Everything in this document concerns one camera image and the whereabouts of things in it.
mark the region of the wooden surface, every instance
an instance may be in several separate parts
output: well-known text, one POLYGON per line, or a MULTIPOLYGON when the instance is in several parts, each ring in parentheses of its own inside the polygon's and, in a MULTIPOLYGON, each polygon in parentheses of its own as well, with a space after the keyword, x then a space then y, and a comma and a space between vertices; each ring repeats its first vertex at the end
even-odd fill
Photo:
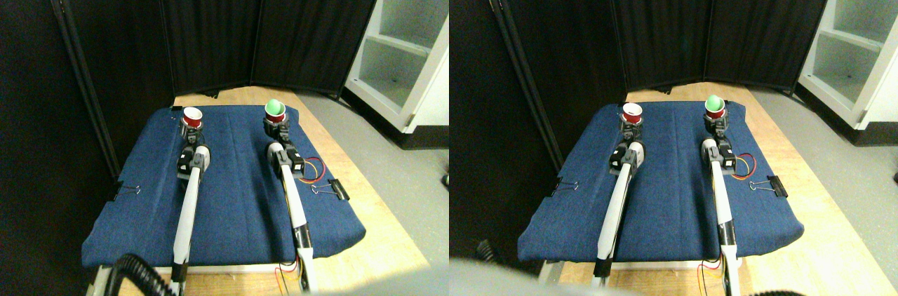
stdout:
MULTIPOLYGON (((789 204, 805 225, 805 234, 785 248, 747 257, 739 269, 743 294, 795 290, 806 295, 895 295, 883 271, 776 123, 746 88, 721 83, 674 87, 670 95, 653 90, 631 92, 631 102, 705 100, 717 94, 745 106, 747 123, 773 172, 789 190, 789 204)), ((565 264, 561 283, 589 283, 594 264, 565 264)), ((695 270, 613 271, 611 286, 650 295, 699 292, 695 270)), ((709 294, 721 295, 721 280, 706 275, 709 294)))
MULTIPOLYGON (((424 255, 408 237, 396 217, 392 215, 381 197, 359 172, 346 152, 337 145, 321 123, 312 116, 292 91, 275 88, 245 87, 222 91, 218 99, 199 94, 180 96, 176 106, 224 106, 263 105, 270 98, 278 98, 299 111, 299 123, 311 144, 318 149, 328 170, 346 188, 353 210, 368 230, 362 242, 333 257, 316 258, 318 285, 321 292, 349 290, 385 276, 427 267, 424 255)), ((288 282, 291 294, 300 288, 295 281, 288 282)), ((275 274, 189 274, 188 295, 279 295, 275 274)), ((122 294, 140 294, 133 284, 126 281, 122 294)))

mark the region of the white bookshelf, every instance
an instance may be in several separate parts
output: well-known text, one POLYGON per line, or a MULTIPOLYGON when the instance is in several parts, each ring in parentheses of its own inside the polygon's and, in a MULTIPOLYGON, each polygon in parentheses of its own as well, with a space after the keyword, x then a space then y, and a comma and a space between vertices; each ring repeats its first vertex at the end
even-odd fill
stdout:
POLYGON ((402 133, 448 126, 448 54, 449 0, 377 0, 346 86, 402 133))
POLYGON ((866 113, 883 110, 878 97, 896 91, 886 81, 898 72, 896 18, 898 0, 828 0, 798 79, 857 130, 870 122, 866 113))

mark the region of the binder clip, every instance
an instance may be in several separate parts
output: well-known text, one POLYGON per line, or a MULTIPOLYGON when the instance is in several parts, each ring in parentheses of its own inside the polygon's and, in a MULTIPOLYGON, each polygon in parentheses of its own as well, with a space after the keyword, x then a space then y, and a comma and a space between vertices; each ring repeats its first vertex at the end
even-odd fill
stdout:
POLYGON ((112 185, 112 188, 109 188, 109 193, 106 196, 106 201, 114 202, 116 198, 118 198, 119 196, 125 196, 125 194, 134 194, 135 196, 137 196, 137 194, 140 194, 140 186, 138 185, 136 187, 126 187, 123 181, 116 181, 116 183, 112 185), (122 188, 126 188, 125 192, 119 193, 119 190, 121 190, 122 188))
POLYGON ((750 182, 748 182, 748 187, 750 187, 752 191, 754 191, 754 190, 773 191, 773 193, 776 193, 777 196, 783 196, 783 197, 787 197, 787 198, 789 197, 789 194, 786 193, 786 187, 783 187, 782 181, 779 181, 779 177, 777 177, 776 175, 767 175, 766 181, 761 181, 758 183, 755 183, 754 181, 750 181, 750 182), (764 184, 764 183, 770 183, 770 187, 772 187, 772 188, 757 187, 757 184, 764 184))
POLYGON ((555 190, 552 190, 552 193, 550 193, 549 196, 555 196, 555 193, 558 191, 577 191, 577 188, 580 188, 580 182, 574 181, 573 183, 570 183, 559 178, 558 184, 555 184, 555 190))
POLYGON ((313 184, 311 186, 311 192, 315 193, 315 194, 318 194, 318 193, 334 194, 334 196, 337 196, 337 199, 339 199, 339 200, 349 200, 349 194, 346 193, 345 189, 343 189, 343 184, 340 184, 340 180, 328 180, 328 184, 322 184, 321 186, 314 186, 314 184, 313 184), (333 191, 333 192, 318 190, 318 188, 323 188, 323 187, 330 187, 331 191, 333 191))

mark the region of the blue fabric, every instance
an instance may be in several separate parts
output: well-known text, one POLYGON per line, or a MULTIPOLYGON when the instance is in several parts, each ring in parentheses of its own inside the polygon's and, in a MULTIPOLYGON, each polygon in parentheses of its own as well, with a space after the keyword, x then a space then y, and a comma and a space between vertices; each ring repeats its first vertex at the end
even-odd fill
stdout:
MULTIPOLYGON (((199 107, 211 162, 199 185, 196 219, 190 239, 191 265, 267 264, 293 261, 295 248, 283 187, 266 161, 273 140, 262 125, 263 106, 199 107)), ((81 245, 81 264, 112 264, 135 253, 155 267, 169 267, 174 235, 184 199, 175 164, 183 148, 177 134, 182 111, 161 109, 147 122, 125 162, 125 186, 140 194, 106 203, 81 245)), ((302 157, 318 157, 288 108, 290 139, 302 157)), ((317 161, 312 161, 321 170, 317 161)), ((307 171, 312 177, 314 171, 307 171)), ((327 175, 318 184, 327 184, 327 175)), ((330 257, 365 237, 349 201, 334 194, 314 194, 296 181, 311 232, 315 257, 330 257)))
MULTIPOLYGON (((709 136, 702 120, 703 102, 640 105, 645 162, 629 184, 615 261, 712 260, 719 247, 714 194, 699 150, 709 136)), ((764 181, 773 171, 745 126, 745 107, 729 102, 727 108, 732 150, 758 159, 749 180, 725 175, 737 255, 770 253, 800 238, 805 228, 785 197, 750 190, 750 180, 764 181)), ((619 113, 619 107, 610 105, 593 116, 558 174, 579 187, 543 199, 518 239, 520 260, 596 261, 599 232, 615 187, 608 156, 620 140, 619 113)), ((737 173, 745 171, 739 162, 737 173)), ((788 191, 789 183, 784 184, 788 191)))

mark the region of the folding screen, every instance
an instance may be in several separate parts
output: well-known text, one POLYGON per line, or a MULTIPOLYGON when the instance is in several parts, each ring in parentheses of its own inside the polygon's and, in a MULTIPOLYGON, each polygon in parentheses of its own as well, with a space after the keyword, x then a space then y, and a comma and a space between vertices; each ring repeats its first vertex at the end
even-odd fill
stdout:
POLYGON ((706 80, 792 91, 826 0, 714 0, 706 80))
POLYGON ((51 2, 0 0, 4 294, 84 293, 81 242, 112 180, 51 2))
POLYGON ((62 0, 121 166, 151 113, 174 100, 158 0, 62 0))
POLYGON ((453 172, 450 188, 449 255, 474 257, 487 239, 505 264, 538 271, 538 264, 517 261, 517 237, 551 191, 556 170, 490 1, 449 0, 449 11, 449 59, 462 71, 449 81, 451 166, 462 169, 453 172))
POLYGON ((253 84, 339 94, 377 0, 262 0, 253 84))
POLYGON ((526 86, 563 162, 596 110, 626 97, 612 1, 500 1, 510 44, 521 47, 526 86))
POLYGON ((615 0, 626 88, 701 81, 711 0, 615 0))
POLYGON ((161 1, 176 95, 250 81, 261 0, 161 1))

